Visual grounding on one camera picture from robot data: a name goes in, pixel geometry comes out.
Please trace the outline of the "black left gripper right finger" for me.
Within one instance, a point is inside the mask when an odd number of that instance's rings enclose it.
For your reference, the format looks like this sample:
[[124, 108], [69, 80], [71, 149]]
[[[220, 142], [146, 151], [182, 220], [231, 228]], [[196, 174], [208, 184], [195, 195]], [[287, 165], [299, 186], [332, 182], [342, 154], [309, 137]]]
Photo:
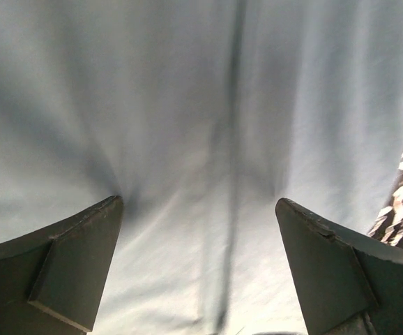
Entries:
[[309, 334], [403, 334], [403, 249], [290, 199], [275, 215]]

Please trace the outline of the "grey-blue t shirt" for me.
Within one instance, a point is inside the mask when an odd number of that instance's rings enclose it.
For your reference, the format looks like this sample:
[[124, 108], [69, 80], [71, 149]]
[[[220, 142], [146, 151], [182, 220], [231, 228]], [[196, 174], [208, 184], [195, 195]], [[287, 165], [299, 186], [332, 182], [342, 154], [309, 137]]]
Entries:
[[0, 1], [0, 243], [121, 196], [95, 334], [305, 334], [276, 202], [402, 154], [403, 1]]

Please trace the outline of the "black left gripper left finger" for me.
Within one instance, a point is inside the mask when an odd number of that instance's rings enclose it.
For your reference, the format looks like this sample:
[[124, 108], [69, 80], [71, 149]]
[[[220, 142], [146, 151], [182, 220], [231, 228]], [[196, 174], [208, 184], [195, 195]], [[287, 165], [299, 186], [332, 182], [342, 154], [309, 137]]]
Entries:
[[111, 196], [0, 243], [0, 334], [91, 332], [122, 220]]

